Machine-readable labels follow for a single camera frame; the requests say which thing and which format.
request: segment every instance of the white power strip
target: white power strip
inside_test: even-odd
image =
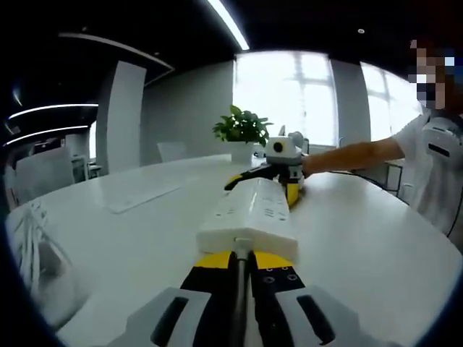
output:
[[[277,254],[288,260],[297,256],[284,188],[268,179],[238,183],[222,197],[197,235],[201,252],[233,250],[234,240],[252,239],[258,252]]]

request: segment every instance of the person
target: person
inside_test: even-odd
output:
[[[430,112],[442,110],[463,118],[463,93],[456,78],[448,73],[445,57],[434,49],[432,43],[413,40],[411,49],[416,54],[417,74],[426,75],[427,83],[424,86],[417,84],[417,98],[427,112],[384,140],[356,143],[307,156],[303,159],[303,171],[307,178],[320,172],[350,171],[404,158],[407,167],[414,170],[415,178],[410,207],[448,236],[463,253],[463,163],[459,168],[449,168],[427,154],[422,142],[422,128],[427,124]]]

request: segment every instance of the white table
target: white table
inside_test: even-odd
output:
[[[41,198],[59,224],[56,240],[93,280],[93,294],[59,331],[70,346],[105,345],[127,317],[168,286],[179,287],[200,257],[195,234],[245,170],[228,155],[157,164],[104,176]],[[131,194],[198,180],[120,215],[104,206]],[[362,329],[411,346],[435,321],[462,271],[446,237],[403,202],[354,176],[306,182],[292,211],[306,285],[316,284],[360,315]]]

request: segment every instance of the white shirt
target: white shirt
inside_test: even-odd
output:
[[[405,161],[414,171],[410,207],[429,220],[463,253],[463,212],[458,211],[463,190],[463,171],[446,168],[439,160],[428,155],[422,143],[422,128],[428,116],[412,120],[393,138],[405,154]]]

